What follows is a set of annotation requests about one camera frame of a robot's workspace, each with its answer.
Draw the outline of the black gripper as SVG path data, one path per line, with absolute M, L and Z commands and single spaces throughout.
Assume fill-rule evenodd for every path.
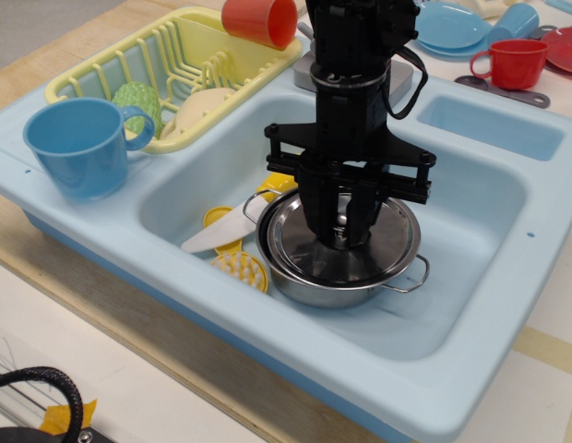
M 265 128 L 268 169 L 294 178 L 306 225 L 327 247 L 335 242 L 339 193 L 350 192 L 348 247 L 363 245 L 389 198 L 427 201 L 436 156 L 387 128 L 389 69 L 345 77 L 314 68 L 310 77 L 316 120 Z

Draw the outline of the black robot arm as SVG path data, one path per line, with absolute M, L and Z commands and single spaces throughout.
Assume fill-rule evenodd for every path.
M 387 119 L 405 118 L 417 99 L 394 112 L 389 101 L 394 55 L 420 71 L 416 39 L 420 9 L 412 1 L 309 1 L 315 60 L 316 120 L 272 124 L 268 169 L 298 185 L 304 219 L 328 247 L 365 244 L 389 198 L 425 203 L 436 156 L 403 141 Z

